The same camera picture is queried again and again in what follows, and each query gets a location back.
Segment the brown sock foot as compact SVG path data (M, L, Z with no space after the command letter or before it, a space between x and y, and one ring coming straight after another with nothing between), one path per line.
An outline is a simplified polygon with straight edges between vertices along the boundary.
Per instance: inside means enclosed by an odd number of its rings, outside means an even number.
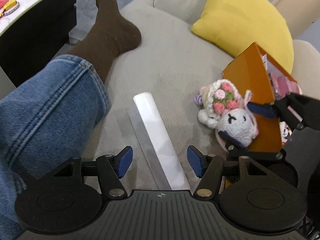
M68 54L91 63L104 82L115 58L136 49L142 36L139 29L121 15L116 0L95 2L98 9L95 24Z

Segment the blue jeans leg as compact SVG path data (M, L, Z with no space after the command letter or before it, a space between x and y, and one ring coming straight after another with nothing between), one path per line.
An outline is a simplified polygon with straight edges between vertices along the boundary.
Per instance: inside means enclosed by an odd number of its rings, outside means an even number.
M110 109L94 66L61 55L1 100L1 239L22 228L16 197L37 179L80 155Z

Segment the marble coffee table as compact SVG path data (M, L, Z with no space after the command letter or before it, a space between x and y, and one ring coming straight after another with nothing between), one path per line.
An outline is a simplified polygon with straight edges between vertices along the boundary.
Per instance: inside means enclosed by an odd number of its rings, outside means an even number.
M76 26L76 0L17 2L1 18L1 68L16 87L46 66Z

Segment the crochet bunny with flowers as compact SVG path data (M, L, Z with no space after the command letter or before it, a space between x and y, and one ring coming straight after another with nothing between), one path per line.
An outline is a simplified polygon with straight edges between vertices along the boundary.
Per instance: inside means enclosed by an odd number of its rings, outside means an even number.
M226 139L219 132L236 140L240 146L247 147L258 136L258 124L248 109L252 98L251 90L242 96L236 86L227 79L220 79L200 89L194 98L201 109L197 114L200 123L213 129L222 148L226 148Z

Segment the yellow toy on table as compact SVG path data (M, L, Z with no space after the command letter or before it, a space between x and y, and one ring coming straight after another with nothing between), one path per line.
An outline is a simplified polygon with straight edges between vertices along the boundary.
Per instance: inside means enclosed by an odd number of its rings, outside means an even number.
M16 0L9 0L1 9L1 17L12 14L20 6L20 3Z

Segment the pink pouch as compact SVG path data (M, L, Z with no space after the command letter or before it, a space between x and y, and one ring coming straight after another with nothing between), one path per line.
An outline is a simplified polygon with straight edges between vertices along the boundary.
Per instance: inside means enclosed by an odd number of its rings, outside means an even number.
M277 77L274 73L269 73L268 76L271 81L271 86L276 100L284 98L285 95L289 92L302 94L302 90L299 87L298 83L289 80L288 77Z

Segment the orange storage box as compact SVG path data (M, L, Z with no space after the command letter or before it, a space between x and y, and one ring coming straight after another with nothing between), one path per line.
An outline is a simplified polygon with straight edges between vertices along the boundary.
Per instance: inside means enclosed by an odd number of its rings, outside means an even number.
M285 76L290 81L295 79L258 44L253 43L238 55L222 71L222 77L230 80L241 95L247 90L253 93L251 102L269 104L275 100L269 72L277 76ZM277 118L267 118L254 115L259 129L259 135L252 141L248 149L254 152L279 152L281 132Z

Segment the white long box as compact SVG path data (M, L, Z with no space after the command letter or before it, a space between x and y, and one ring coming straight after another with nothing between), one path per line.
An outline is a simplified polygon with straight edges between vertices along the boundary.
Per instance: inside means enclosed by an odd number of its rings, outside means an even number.
M129 118L160 190L190 190L190 185L151 93L133 97Z

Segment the yellow cushion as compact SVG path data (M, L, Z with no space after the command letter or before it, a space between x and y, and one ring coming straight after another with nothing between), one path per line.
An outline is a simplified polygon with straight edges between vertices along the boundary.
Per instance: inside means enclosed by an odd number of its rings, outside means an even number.
M255 42L292 72L292 36L285 18L268 0L207 0L191 32L233 57Z

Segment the beige sofa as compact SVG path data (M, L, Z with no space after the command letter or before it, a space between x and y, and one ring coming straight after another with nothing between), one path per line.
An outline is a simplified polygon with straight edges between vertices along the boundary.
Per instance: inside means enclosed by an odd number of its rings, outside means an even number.
M121 14L141 32L138 48L115 59L105 86L112 107L83 153L85 159L133 148L134 160L122 179L127 191L155 190L157 184L129 119L135 95L149 92L180 160L190 187L198 178L187 161L187 147L202 153L226 154L211 129L197 119L194 96L220 79L232 57L191 32L207 0L133 0Z

